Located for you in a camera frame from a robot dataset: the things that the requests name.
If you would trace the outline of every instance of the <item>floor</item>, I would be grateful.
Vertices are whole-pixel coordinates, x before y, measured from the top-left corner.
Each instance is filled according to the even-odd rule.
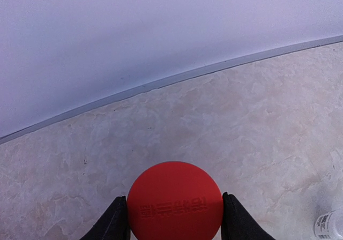
[[[315,239],[315,218],[343,205],[342,66],[343,43],[282,55],[0,145],[0,239],[79,239],[169,160],[206,170],[274,238]]]

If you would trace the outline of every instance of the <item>plastic bottle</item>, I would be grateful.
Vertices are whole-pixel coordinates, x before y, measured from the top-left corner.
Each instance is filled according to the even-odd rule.
[[[319,216],[314,230],[319,239],[343,239],[343,207]]]

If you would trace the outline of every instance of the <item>wall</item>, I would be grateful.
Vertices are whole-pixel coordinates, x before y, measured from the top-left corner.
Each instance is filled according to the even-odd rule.
[[[206,170],[275,239],[342,205],[343,43],[254,62],[0,145],[0,239],[77,240],[150,166]]]
[[[154,80],[343,35],[343,0],[0,0],[0,137]]]

